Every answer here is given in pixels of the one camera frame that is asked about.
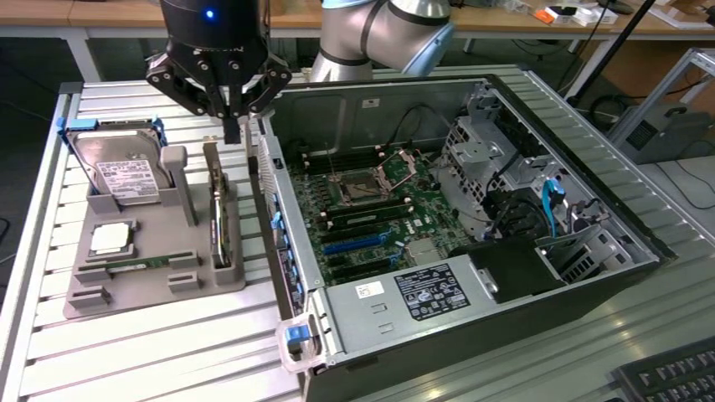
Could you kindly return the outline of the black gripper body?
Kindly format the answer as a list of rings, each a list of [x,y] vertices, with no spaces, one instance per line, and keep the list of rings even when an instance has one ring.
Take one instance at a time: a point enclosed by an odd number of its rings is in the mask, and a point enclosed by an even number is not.
[[[258,1],[174,0],[161,1],[160,8],[173,58],[205,52],[234,54],[244,64],[265,62]]]

